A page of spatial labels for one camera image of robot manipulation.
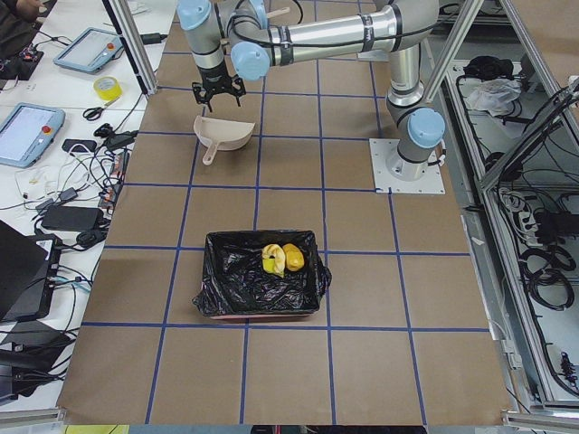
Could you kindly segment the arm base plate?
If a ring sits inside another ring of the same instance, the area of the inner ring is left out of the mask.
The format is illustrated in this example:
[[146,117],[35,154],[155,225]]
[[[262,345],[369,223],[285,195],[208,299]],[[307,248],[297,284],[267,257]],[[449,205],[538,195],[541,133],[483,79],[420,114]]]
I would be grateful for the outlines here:
[[420,164],[398,154],[398,139],[370,138],[369,148],[375,191],[398,194],[445,194],[441,165],[434,150]]

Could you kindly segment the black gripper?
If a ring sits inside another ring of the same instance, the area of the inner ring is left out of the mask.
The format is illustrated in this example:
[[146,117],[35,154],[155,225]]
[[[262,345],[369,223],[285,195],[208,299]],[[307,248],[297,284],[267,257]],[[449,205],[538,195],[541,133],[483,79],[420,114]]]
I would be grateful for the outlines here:
[[198,104],[206,105],[209,112],[213,111],[212,98],[219,94],[234,96],[237,106],[241,107],[241,97],[246,94],[244,82],[238,75],[229,74],[227,64],[219,63],[212,68],[197,67],[201,82],[192,82],[192,91]]

